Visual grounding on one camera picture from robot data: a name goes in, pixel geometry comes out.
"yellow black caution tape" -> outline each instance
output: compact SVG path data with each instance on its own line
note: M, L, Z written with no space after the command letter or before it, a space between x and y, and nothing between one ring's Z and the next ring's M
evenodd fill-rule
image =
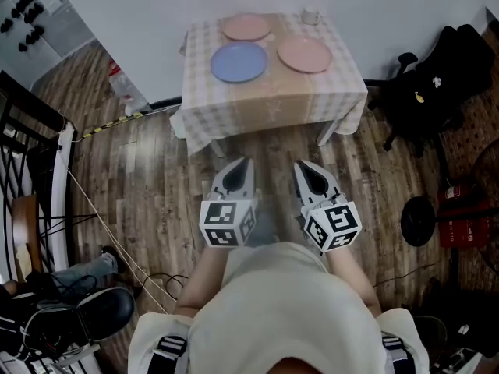
M128 122L128 121L132 121L133 119L142 118L143 116L148 116L148 115L153 115L153 114L159 114L160 112L169 111L172 108L177 108L177 107L180 107L180 104L170 105L170 106L168 106L166 108L163 108L163 109L158 109L158 110L153 110L153 111L141 111L141 112L136 112L135 114L131 114L131 115L128 115L128 116L120 116L118 119L116 119L116 120L114 120L112 122L108 122L105 125L102 125L102 126L96 128L96 129L92 130L90 133L87 133L87 134L83 135L83 137L81 139L78 139L77 141L74 141L74 143L78 143L81 140L87 139L88 137L94 135L95 133L102 132L104 129L109 129L109 128L113 127L113 126L119 125L120 123L125 123L125 122Z
M83 139L86 139L87 137L90 137L90 136L94 135L95 133L102 132L104 129L109 129L109 128L113 127L113 126L119 125L120 123L125 123L125 122L128 122L128 121L132 121L133 119L141 118L141 117L145 116L148 113L149 112L147 112L147 111L145 111L145 112L135 112L134 114L129 115L129 116L120 116L118 119L116 119L116 120L114 120L112 122L108 122L105 125L102 125L102 126L100 126L98 128L95 128L90 133L87 133L87 134L83 135L83 137L81 139L78 139L76 142L78 143L79 141L81 141Z

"black shoe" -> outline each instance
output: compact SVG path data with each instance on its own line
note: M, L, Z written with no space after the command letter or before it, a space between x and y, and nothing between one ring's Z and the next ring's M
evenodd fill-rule
M118 254L118 251L116 251L116 249L114 249L110 245L106 245L105 247L102 248L101 254L103 253L110 253L115 257L116 263L118 265L118 273L123 273L126 270L125 262L123 262L123 259Z

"rope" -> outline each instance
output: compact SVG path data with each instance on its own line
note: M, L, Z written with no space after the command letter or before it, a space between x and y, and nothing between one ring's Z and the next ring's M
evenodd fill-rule
M128 268L130 269L130 271L132 272L133 276L139 281L140 284L142 284L142 280L139 279L139 277L136 275L135 271L133 270L132 266L129 264L129 261L128 259L135 265L135 267L137 269L139 269L143 274L144 276L148 277L149 275L142 269L142 267L140 267L138 265L138 263L133 260L132 256L130 256L130 254L126 251L126 249L119 243L119 241L116 239L116 237L112 234L112 231L109 229L109 227L107 226L107 224L104 222L104 220L102 219L101 215L97 212L97 208L95 207L95 205L92 203L92 201L90 200L89 196L85 193L85 191L83 190L83 187L81 186L81 184L76 180L75 176L73 175L73 173L69 170L69 168L67 167L67 165L64 163L64 160L62 159L62 157L60 156L60 152L58 151L57 154L59 154L59 158L62 162L62 165L65 167L65 169L68 171L69 175L71 176L71 178L73 179L73 181L76 183L76 185L78 186L78 188L80 189L80 191L82 192L82 194L85 196L85 198L87 199L88 203L90 204L90 206L92 207L92 209L94 210L95 214L97 215L97 218L99 219L99 221L101 222L102 226L104 227L104 229L106 230L106 232L108 233L109 235L109 238L111 239L112 243L114 244L114 246L116 247L116 249L118 250L120 256L122 257L123 261L126 263L126 265L128 266ZM169 298L171 298L172 300L175 300L171 295L168 294L168 292L166 290L164 290L162 287L160 287L157 283L155 283L154 281L152 281L152 284L154 284L156 287L158 287L165 295L167 295ZM145 292L153 299L153 301L156 302L156 304L159 306L159 308L166 314L168 314L168 312L163 308L163 306L161 306L161 304L157 301L157 299L149 292L149 290L147 290L147 288L144 287L144 290Z

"black chair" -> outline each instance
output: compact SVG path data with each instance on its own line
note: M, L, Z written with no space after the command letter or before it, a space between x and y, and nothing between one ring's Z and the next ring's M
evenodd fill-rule
M412 141L416 156L423 155L423 141L439 132L459 129L464 117L461 103L492 85L490 69L495 54L470 26L457 30L446 26L430 56L406 72L418 58L413 53L398 57L397 76L381 86L380 98L368 107L386 109L392 131L383 145L386 151L396 136Z
M18 358L74 357L87 345L119 332L132 319L134 309L133 296L119 287L94 292L72 305L41 301L24 320L25 348Z

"white shirt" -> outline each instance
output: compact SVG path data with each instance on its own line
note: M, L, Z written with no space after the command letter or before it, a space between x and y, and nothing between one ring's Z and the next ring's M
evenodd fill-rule
M231 252L221 291L194 319L142 316L129 349L129 374L147 372L159 339L182 327L192 374L266 373L283 358L303 360L324 374L385 374L381 331L404 341L416 373L429 372L409 312L393 309L374 319L313 253L287 242Z

